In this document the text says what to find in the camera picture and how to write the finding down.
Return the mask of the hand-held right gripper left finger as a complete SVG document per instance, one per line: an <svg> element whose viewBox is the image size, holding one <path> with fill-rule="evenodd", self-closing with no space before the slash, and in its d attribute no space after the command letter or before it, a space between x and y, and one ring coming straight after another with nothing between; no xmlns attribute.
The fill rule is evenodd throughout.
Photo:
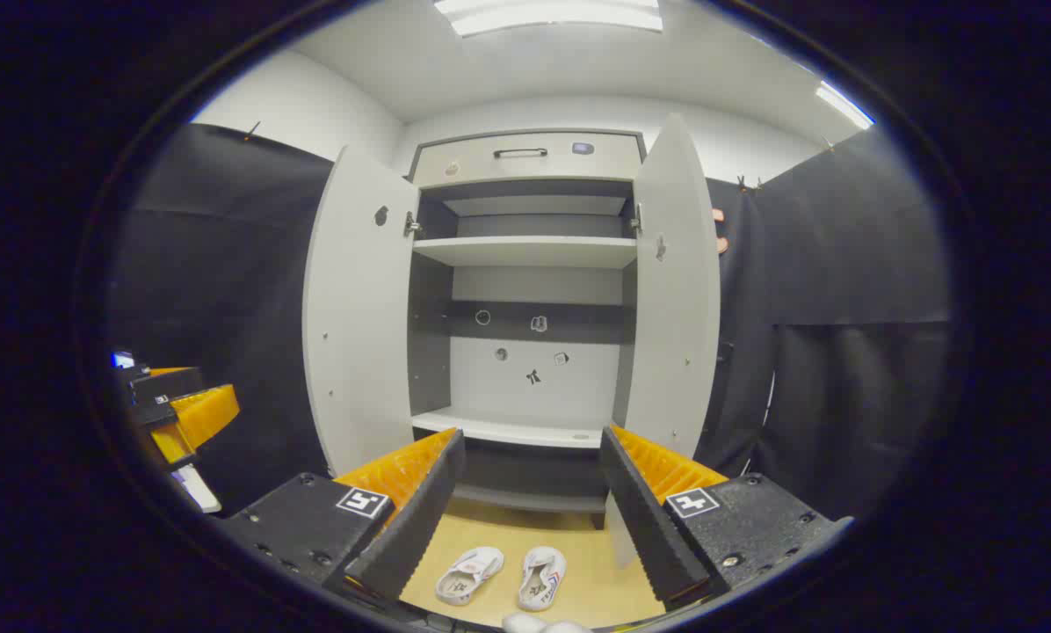
<svg viewBox="0 0 1051 633"><path fill-rule="evenodd" d="M332 593L393 601L410 581L466 464L442 430L338 478L303 472L219 528L241 548Z"/></svg>

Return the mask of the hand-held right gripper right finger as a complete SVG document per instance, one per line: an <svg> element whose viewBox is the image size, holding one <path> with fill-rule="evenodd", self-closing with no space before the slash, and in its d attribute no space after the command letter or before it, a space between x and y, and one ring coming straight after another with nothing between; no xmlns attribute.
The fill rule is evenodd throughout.
<svg viewBox="0 0 1051 633"><path fill-rule="evenodd" d="M611 426L599 467L655 597L667 608L749 592L851 528L765 474L727 478Z"/></svg>

